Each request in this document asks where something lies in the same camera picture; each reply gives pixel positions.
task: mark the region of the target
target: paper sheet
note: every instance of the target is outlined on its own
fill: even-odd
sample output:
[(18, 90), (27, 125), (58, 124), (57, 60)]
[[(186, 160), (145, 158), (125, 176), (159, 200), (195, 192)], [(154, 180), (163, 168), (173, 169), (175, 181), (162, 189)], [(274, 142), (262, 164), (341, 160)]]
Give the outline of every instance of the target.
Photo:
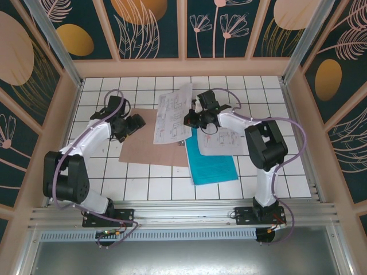
[(133, 108), (131, 115), (136, 113), (142, 116), (146, 125), (131, 136), (128, 136), (124, 141), (119, 161), (188, 167), (188, 156), (185, 146), (179, 146), (178, 143), (153, 144), (157, 110)]
[(195, 185), (227, 182), (238, 179), (236, 166), (231, 156), (203, 156), (199, 152), (197, 131), (186, 139), (189, 168)]
[(218, 128), (217, 133), (214, 124), (209, 124), (206, 133), (214, 133), (208, 135), (198, 129), (197, 139), (199, 144), (200, 154), (204, 156), (233, 156), (241, 155), (243, 146), (241, 137), (238, 133), (227, 128)]
[(159, 96), (154, 144), (174, 143), (191, 137), (191, 129), (184, 125), (184, 117), (191, 108), (192, 94), (190, 83), (176, 92)]

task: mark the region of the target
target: cable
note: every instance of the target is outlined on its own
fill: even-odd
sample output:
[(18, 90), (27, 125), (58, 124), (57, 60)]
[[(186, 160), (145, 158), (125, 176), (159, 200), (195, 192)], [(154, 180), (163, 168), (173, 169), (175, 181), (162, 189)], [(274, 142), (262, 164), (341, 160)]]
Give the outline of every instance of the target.
[(304, 129), (302, 128), (302, 126), (300, 124), (298, 124), (297, 122), (291, 120), (291, 119), (286, 119), (286, 118), (283, 118), (283, 117), (267, 117), (267, 118), (264, 118), (264, 119), (254, 119), (252, 117), (246, 117), (246, 116), (243, 116), (243, 115), (239, 115), (238, 113), (235, 112), (235, 109), (241, 109), (242, 105), (241, 105), (241, 102), (240, 102), (240, 99), (231, 91), (227, 90), (227, 89), (223, 89), (223, 88), (213, 88), (212, 90), (220, 90), (220, 91), (225, 91), (225, 92), (228, 92), (230, 95), (232, 95), (238, 102), (239, 104), (239, 107), (234, 107), (232, 110), (233, 110), (233, 114), (241, 119), (244, 119), (244, 120), (249, 120), (249, 121), (254, 121), (254, 122), (263, 122), (263, 121), (272, 121), (272, 120), (280, 120), (280, 121), (286, 121), (286, 122), (289, 122), (293, 125), (295, 125), (296, 127), (298, 127), (302, 133), (302, 136), (303, 136), (303, 144), (302, 144), (302, 148), (301, 150), (293, 157), (291, 157), (289, 160), (286, 160), (285, 162), (283, 162), (282, 164), (278, 165), (275, 170), (274, 170), (274, 173), (273, 173), (273, 176), (271, 178), (271, 192), (272, 192), (272, 195), (273, 197), (279, 201), (282, 205), (285, 206), (285, 208), (290, 212), (291, 214), (291, 217), (292, 217), (292, 226), (291, 226), (291, 231), (288, 233), (287, 236), (285, 236), (283, 239), (279, 240), (279, 241), (276, 241), (276, 242), (271, 242), (269, 243), (270, 245), (273, 245), (273, 244), (276, 244), (276, 243), (281, 243), (281, 242), (284, 242), (286, 239), (288, 239), (293, 231), (294, 231), (294, 225), (295, 225), (295, 221), (294, 221), (294, 214), (291, 210), (291, 208), (285, 203), (283, 202), (281, 199), (279, 199), (276, 194), (275, 194), (275, 188), (274, 188), (274, 185), (275, 185), (275, 178), (276, 178), (276, 175), (278, 173), (278, 171), (286, 164), (288, 164), (289, 162), (292, 162), (293, 160), (295, 160), (296, 158), (300, 157), (301, 154), (303, 154), (303, 152), (306, 150), (306, 146), (307, 146), (307, 136), (306, 136), (306, 132), (304, 131)]
[(236, 96), (233, 92), (231, 92), (230, 90), (227, 90), (227, 89), (224, 89), (224, 88), (213, 88), (212, 91), (224, 91), (224, 92), (227, 92), (229, 93), (230, 95), (232, 95), (238, 102), (239, 106), (238, 107), (233, 107), (232, 109), (233, 110), (239, 110), (242, 108), (242, 103), (239, 99), (238, 96)]
[(216, 125), (214, 125), (215, 127), (216, 127), (216, 132), (215, 133), (206, 133), (203, 129), (202, 129), (202, 127), (200, 126), (200, 130), (201, 130), (201, 132), (203, 132), (204, 134), (206, 134), (206, 135), (209, 135), (209, 136), (211, 136), (211, 135), (215, 135), (216, 133), (218, 133), (218, 126), (216, 126)]
[(131, 112), (131, 105), (130, 105), (130, 101), (128, 101), (127, 99), (126, 100), (126, 103), (128, 105), (128, 111), (121, 117), (122, 119), (124, 119), (125, 117), (129, 116), (130, 115), (130, 112)]
[(285, 223), (275, 213), (273, 214), (273, 217), (276, 218), (278, 220), (278, 222)]
[(111, 236), (111, 235), (115, 235), (115, 236), (118, 236), (118, 235), (120, 235), (120, 234), (123, 234), (123, 233), (125, 233), (126, 232), (126, 230), (127, 230), (127, 226), (126, 226), (126, 224), (125, 223), (121, 223), (121, 226), (117, 229), (117, 230), (115, 230), (114, 232), (104, 232), (103, 234), (101, 234), (99, 237), (98, 237), (98, 239), (97, 239), (97, 244), (98, 244), (98, 246), (101, 246), (101, 244), (100, 244), (100, 240), (101, 239), (103, 239), (104, 237), (108, 237), (108, 236)]
[(110, 119), (111, 117), (113, 117), (115, 114), (117, 114), (117, 112), (121, 109), (121, 107), (122, 107), (122, 105), (123, 105), (123, 102), (124, 102), (124, 95), (123, 95), (123, 93), (120, 91), (120, 90), (118, 90), (118, 89), (113, 89), (113, 90), (111, 90), (111, 91), (109, 91), (107, 94), (106, 94), (106, 96), (104, 97), (104, 103), (105, 103), (105, 105), (106, 105), (106, 98), (107, 98), (107, 96), (110, 94), (110, 93), (112, 93), (112, 92), (115, 92), (115, 91), (117, 91), (120, 95), (121, 95), (121, 102), (120, 102), (120, 104), (119, 104), (119, 106), (117, 107), (117, 109), (116, 110), (114, 110), (110, 115), (108, 115), (108, 116), (106, 116), (105, 118), (103, 118), (103, 119), (101, 119), (101, 120), (98, 120), (96, 123), (94, 123), (92, 126), (90, 126), (87, 130), (85, 130), (76, 140), (75, 140), (75, 142), (74, 142), (74, 144), (73, 144), (73, 146), (71, 146), (66, 152), (65, 152), (65, 154), (61, 157), (61, 159), (58, 161), (58, 164), (57, 164), (57, 166), (56, 166), (56, 168), (55, 168), (55, 173), (54, 173), (54, 175), (53, 175), (53, 180), (52, 180), (52, 199), (53, 199), (53, 201), (54, 201), (54, 203), (55, 203), (55, 205), (56, 205), (56, 207), (58, 208), (58, 209), (60, 209), (60, 210), (63, 210), (63, 209), (65, 209), (65, 208), (67, 208), (67, 207), (70, 207), (70, 206), (73, 206), (73, 207), (75, 207), (75, 208), (77, 208), (77, 209), (79, 209), (79, 210), (81, 210), (81, 211), (86, 211), (87, 213), (91, 213), (92, 215), (94, 215), (94, 216), (96, 216), (96, 217), (98, 217), (98, 218), (101, 218), (101, 219), (105, 219), (106, 221), (111, 221), (111, 222), (118, 222), (118, 223), (132, 223), (132, 224), (134, 224), (135, 225), (135, 227), (134, 228), (132, 228), (131, 230), (130, 230), (130, 232), (129, 233), (127, 233), (121, 240), (119, 240), (119, 241), (116, 241), (116, 242), (114, 242), (112, 245), (110, 245), (110, 246), (102, 246), (101, 244), (99, 244), (99, 242), (97, 242), (98, 243), (98, 245), (99, 245), (99, 248), (102, 248), (102, 247), (104, 247), (104, 248), (106, 248), (106, 249), (108, 249), (109, 247), (114, 247), (114, 246), (116, 246), (116, 245), (118, 245), (118, 244), (120, 244), (121, 242), (123, 242), (126, 238), (128, 238), (130, 235), (131, 235), (131, 233), (132, 232), (134, 232), (135, 230), (136, 230), (136, 228), (138, 228), (138, 226), (139, 226), (139, 223), (137, 223), (137, 222), (135, 222), (135, 221), (129, 221), (129, 220), (122, 220), (122, 219), (113, 219), (113, 218), (109, 218), (109, 217), (105, 217), (105, 216), (102, 216), (102, 215), (100, 215), (100, 214), (98, 214), (98, 213), (96, 213), (96, 212), (93, 212), (93, 211), (89, 211), (88, 209), (86, 209), (86, 208), (84, 208), (84, 207), (82, 207), (82, 206), (80, 206), (80, 205), (77, 205), (77, 204), (75, 204), (75, 203), (70, 203), (70, 204), (68, 204), (68, 205), (66, 205), (66, 206), (63, 206), (63, 207), (61, 207), (60, 205), (59, 205), (59, 203), (58, 203), (58, 201), (57, 201), (57, 197), (56, 197), (56, 184), (57, 184), (57, 177), (58, 177), (58, 174), (59, 174), (59, 172), (60, 172), (60, 169), (61, 169), (61, 166), (63, 165), (63, 162), (65, 161), (65, 159), (68, 157), (68, 155), (70, 154), (70, 152), (71, 151), (73, 151), (74, 149), (75, 149), (75, 146), (77, 146), (83, 139), (84, 139), (84, 137), (87, 135), (87, 134), (89, 134), (89, 132), (91, 131), (91, 130), (93, 130), (94, 128), (96, 128), (96, 127), (98, 127), (99, 125), (101, 125), (102, 123), (104, 123), (106, 120), (108, 120), (108, 119)]
[(231, 213), (229, 213), (228, 217), (229, 217), (229, 218), (231, 218), (231, 219), (236, 219), (236, 218), (237, 218), (237, 216), (236, 216), (236, 215), (232, 216), (232, 214), (233, 214), (234, 212), (236, 212), (236, 211), (234, 211), (234, 210), (233, 210)]

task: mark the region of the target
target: teal paper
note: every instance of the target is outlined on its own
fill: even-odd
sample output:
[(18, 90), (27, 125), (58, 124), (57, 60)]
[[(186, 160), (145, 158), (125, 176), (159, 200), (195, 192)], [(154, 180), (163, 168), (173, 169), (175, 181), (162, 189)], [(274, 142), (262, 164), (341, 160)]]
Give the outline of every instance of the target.
[(197, 130), (186, 139), (191, 176), (195, 185), (227, 182), (238, 179), (236, 166), (231, 156), (203, 156), (199, 152)]

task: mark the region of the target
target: leaf illustration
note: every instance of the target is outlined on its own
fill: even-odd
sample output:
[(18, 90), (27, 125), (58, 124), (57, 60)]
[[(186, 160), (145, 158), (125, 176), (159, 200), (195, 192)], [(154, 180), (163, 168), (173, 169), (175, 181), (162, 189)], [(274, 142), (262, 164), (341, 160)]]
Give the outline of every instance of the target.
[(62, 22), (73, 9), (70, 6), (71, 0), (40, 0), (40, 2), (51, 22)]
[(354, 0), (347, 17), (349, 26), (354, 30), (367, 26), (367, 0)]
[(343, 172), (367, 170), (367, 109), (353, 120), (334, 126), (330, 140)]
[(367, 29), (349, 29), (339, 38), (336, 45), (320, 50), (317, 54), (335, 49), (339, 59), (357, 60), (367, 49)]
[(120, 29), (119, 52), (121, 57), (123, 59), (149, 58), (153, 53), (153, 58), (156, 58), (160, 39), (154, 14), (151, 10), (147, 10), (142, 2), (140, 2), (141, 11), (132, 0), (127, 0), (126, 3), (128, 9), (121, 0), (116, 1), (120, 14), (124, 18), (120, 20), (115, 16)]

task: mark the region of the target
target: metal panel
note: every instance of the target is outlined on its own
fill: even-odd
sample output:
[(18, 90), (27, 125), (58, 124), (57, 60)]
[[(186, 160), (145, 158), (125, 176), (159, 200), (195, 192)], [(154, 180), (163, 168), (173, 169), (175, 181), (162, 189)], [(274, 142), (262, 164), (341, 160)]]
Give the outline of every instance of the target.
[[(126, 241), (201, 241), (210, 239), (256, 239), (255, 228), (138, 230)], [(45, 231), (41, 242), (95, 242), (96, 231)], [(101, 241), (119, 240), (125, 234), (111, 235)]]
[[(277, 232), (277, 235), (287, 233), (284, 230), (282, 233)], [(298, 227), (287, 242), (272, 246), (260, 246), (254, 240), (141, 241), (101, 250), (92, 242), (42, 242), (32, 275), (44, 274), (339, 273), (326, 230), (320, 227)]]

